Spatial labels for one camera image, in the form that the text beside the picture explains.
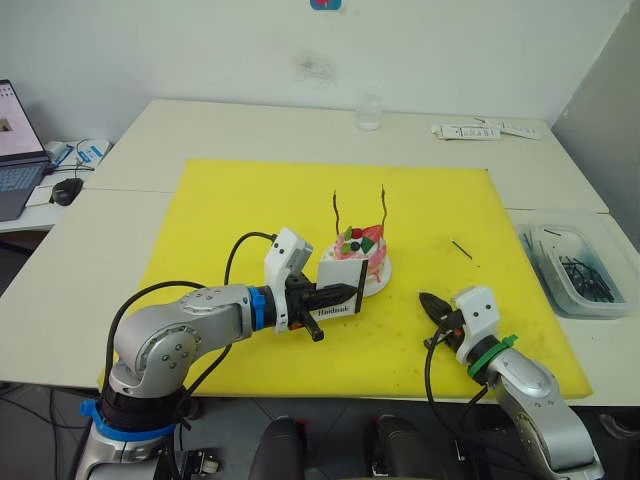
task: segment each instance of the blue ring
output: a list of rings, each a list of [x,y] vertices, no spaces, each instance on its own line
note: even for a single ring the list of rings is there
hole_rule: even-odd
[[[256,314],[255,330],[262,330],[264,328],[264,307],[267,304],[267,299],[260,294],[256,287],[249,287],[249,293],[251,294],[251,307],[253,307],[253,311]]]
[[[102,417],[96,409],[95,400],[85,400],[80,405],[80,413],[85,417],[91,417],[94,425],[102,435],[119,442],[142,442],[144,440],[152,440],[158,437],[165,437],[173,433],[175,424],[167,425],[158,430],[147,430],[146,432],[123,432],[105,425]]]

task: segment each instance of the yellow cutting board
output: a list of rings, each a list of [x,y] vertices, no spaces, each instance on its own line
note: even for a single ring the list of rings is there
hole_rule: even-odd
[[[387,287],[365,298],[360,314],[321,322],[322,342],[313,343],[301,329],[264,330],[234,344],[197,392],[423,397],[423,340],[435,326],[418,292],[449,300],[464,288],[486,285],[502,315],[500,335],[517,334],[515,346],[549,367],[565,396],[590,394],[485,170],[189,160],[141,287],[176,279],[222,285],[238,237],[254,230],[277,233],[284,226],[314,246],[305,273],[315,281],[320,257],[335,240],[334,190],[344,230],[380,222],[381,184],[393,265]],[[260,238],[243,243],[231,283],[262,285],[268,248]],[[182,293],[164,289],[136,307],[168,303]],[[196,362],[186,385],[217,354]],[[435,353],[432,383],[439,397],[470,397],[479,388],[446,346]]]

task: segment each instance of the green ring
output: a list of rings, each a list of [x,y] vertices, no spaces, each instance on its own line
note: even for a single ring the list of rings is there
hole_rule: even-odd
[[[498,355],[503,350],[506,350],[507,348],[511,348],[517,339],[518,339],[517,335],[510,335],[508,337],[503,338],[502,342],[496,343],[493,347],[491,347],[489,350],[484,352],[484,354],[482,354],[482,356],[467,369],[467,373],[469,374],[469,376],[471,378],[475,377],[482,367],[484,367],[491,360],[493,360],[495,356]]]

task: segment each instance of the robotic arm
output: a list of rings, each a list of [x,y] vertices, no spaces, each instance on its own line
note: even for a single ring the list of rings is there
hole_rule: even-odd
[[[89,478],[100,464],[157,457],[167,436],[173,435],[189,368],[207,352],[267,327],[276,331],[305,327],[319,341],[324,332],[310,311],[356,296],[357,313],[361,275],[355,282],[316,289],[302,274],[311,252],[307,242],[285,228],[265,259],[265,286],[201,288],[173,303],[143,308],[123,322],[114,337],[119,359],[102,400],[83,405],[83,413],[93,422],[76,479]],[[358,271],[366,271],[366,260],[359,263]]]
[[[491,289],[474,287],[453,298],[457,310],[429,293],[420,294],[456,359],[477,383],[493,390],[513,420],[535,471],[545,479],[596,480],[604,476],[589,433],[560,395],[558,381],[543,365],[502,342],[500,313]]]

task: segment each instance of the laptop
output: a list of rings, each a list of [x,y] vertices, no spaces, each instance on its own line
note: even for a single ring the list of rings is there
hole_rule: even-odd
[[[49,157],[9,80],[0,80],[0,221],[20,216]]]

